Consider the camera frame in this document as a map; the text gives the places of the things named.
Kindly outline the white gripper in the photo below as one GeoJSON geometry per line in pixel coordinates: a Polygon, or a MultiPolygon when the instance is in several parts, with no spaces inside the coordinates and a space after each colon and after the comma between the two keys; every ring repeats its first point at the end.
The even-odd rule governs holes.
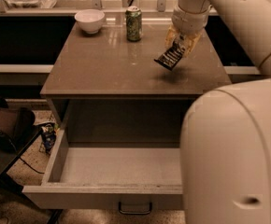
{"type": "Polygon", "coordinates": [[[194,50],[202,33],[206,27],[210,7],[199,13],[191,13],[175,6],[172,23],[170,25],[165,38],[165,48],[170,49],[178,45],[179,33],[184,34],[182,47],[184,48],[183,57],[188,57],[194,50]]]}

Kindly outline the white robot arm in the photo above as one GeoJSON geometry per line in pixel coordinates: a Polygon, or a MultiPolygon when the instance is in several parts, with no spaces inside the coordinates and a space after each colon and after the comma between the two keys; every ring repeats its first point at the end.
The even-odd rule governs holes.
{"type": "Polygon", "coordinates": [[[271,224],[271,0],[178,0],[174,25],[215,8],[264,79],[200,96],[180,137],[186,224],[271,224]]]}

